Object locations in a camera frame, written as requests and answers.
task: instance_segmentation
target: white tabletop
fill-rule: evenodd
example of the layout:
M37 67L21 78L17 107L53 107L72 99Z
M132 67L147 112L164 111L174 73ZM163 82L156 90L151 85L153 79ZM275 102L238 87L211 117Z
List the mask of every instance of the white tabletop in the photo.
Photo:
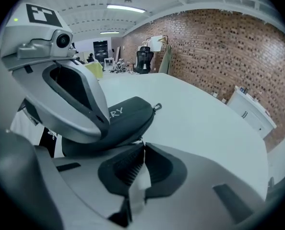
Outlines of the white tabletop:
M163 73L124 74L119 78L102 79L99 83L108 106L133 96L151 105L163 105L143 135L145 142L209 158L266 198L265 143L247 122L218 99Z

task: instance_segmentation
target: person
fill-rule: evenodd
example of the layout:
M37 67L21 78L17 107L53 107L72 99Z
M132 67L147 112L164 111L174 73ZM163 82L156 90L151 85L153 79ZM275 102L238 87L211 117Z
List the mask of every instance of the person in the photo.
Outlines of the person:
M89 54L89 57L88 57L87 61L88 61L88 63L95 61L93 53Z
M80 57L77 57L76 60L77 60L78 62L80 62L81 64L85 64L85 62L83 62L82 60L80 60Z

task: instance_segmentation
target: fluorescent light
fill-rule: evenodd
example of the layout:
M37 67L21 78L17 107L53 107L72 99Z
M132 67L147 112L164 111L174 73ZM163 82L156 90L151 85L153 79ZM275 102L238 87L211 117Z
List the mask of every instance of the fluorescent light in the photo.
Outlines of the fluorescent light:
M100 34L109 34L109 33L116 34L116 33L119 33L119 32L101 32Z
M108 9L118 9L118 10L131 10L131 11L135 11L138 13L145 13L146 10L142 10L142 9L137 9L137 8L133 8L133 7L129 7L129 6L123 6L123 5L115 5L115 4L109 4L107 6Z

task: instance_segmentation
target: brick wall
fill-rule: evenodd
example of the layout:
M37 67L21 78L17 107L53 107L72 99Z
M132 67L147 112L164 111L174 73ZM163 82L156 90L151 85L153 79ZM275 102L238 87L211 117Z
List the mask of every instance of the brick wall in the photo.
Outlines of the brick wall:
M277 124L264 139L267 150L285 137L285 35L278 29L238 12L187 11L157 19L123 37L122 57L136 62L137 47L156 35L169 36L171 75L218 93L220 100L228 100L235 85L249 88ZM162 48L154 54L156 71L164 52Z

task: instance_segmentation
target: white ceiling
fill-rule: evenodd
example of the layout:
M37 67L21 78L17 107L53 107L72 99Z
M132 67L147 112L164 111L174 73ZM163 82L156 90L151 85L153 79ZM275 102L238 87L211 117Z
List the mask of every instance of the white ceiling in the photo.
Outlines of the white ceiling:
M285 33L285 26L268 0L22 0L59 11L73 31L73 41L101 37L102 31L119 31L124 36L162 16L190 9L218 8L253 15ZM107 4L145 9L145 13L107 9Z

